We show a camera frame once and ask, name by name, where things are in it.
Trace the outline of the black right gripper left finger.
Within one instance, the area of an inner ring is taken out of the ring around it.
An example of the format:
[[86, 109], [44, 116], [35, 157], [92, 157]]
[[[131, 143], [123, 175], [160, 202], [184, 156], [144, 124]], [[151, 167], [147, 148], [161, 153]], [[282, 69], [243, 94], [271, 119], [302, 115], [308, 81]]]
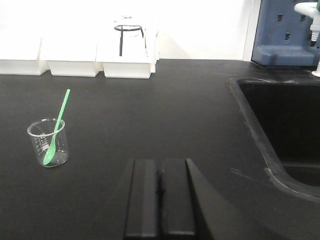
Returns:
[[158, 176], [152, 159], [136, 159], [133, 165], [125, 222], [125, 238], [158, 237]]

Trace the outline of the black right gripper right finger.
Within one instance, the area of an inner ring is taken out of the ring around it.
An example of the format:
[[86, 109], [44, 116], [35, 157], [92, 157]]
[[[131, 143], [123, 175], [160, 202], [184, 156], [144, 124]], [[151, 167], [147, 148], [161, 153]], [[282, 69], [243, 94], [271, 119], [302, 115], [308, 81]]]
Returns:
[[164, 237], [194, 237], [196, 224], [184, 159], [169, 158], [164, 161], [161, 186], [163, 191], [162, 235]]

